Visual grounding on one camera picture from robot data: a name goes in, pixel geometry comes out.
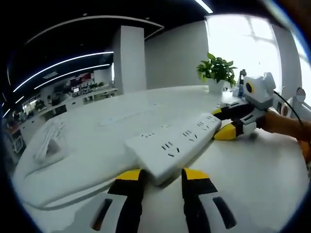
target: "black ceiling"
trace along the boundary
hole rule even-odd
[[[257,0],[204,0],[215,14],[243,13],[269,18],[273,16]],[[49,1],[41,5],[22,1],[9,2],[5,10],[6,24],[3,54],[6,63],[2,66],[5,78],[1,79],[3,92],[14,101],[24,93],[45,82],[36,77],[17,92],[13,90],[24,80],[57,62],[66,59],[111,50],[113,35],[120,25],[143,27],[145,37],[159,29],[158,26],[144,22],[116,18],[87,19],[65,24],[39,35],[38,33],[54,25],[82,17],[123,16],[145,19],[164,26],[161,32],[187,23],[203,20],[207,12],[194,0],[111,0],[98,1]],[[55,68],[57,73],[111,63],[112,56],[96,56],[83,59],[71,66]],[[6,78],[7,69],[11,86]]]

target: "electrical outlet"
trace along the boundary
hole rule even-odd
[[[137,156],[141,167],[150,172],[152,182],[159,185],[184,168],[220,126],[221,121],[215,116],[201,114],[127,140],[126,152]]]

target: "white device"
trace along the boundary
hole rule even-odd
[[[126,152],[138,157],[155,185],[171,177],[200,152],[220,128],[221,121],[205,113],[186,122],[162,126],[125,142]]]

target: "white pillar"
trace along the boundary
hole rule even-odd
[[[121,26],[113,39],[113,51],[119,93],[146,90],[144,29]]]

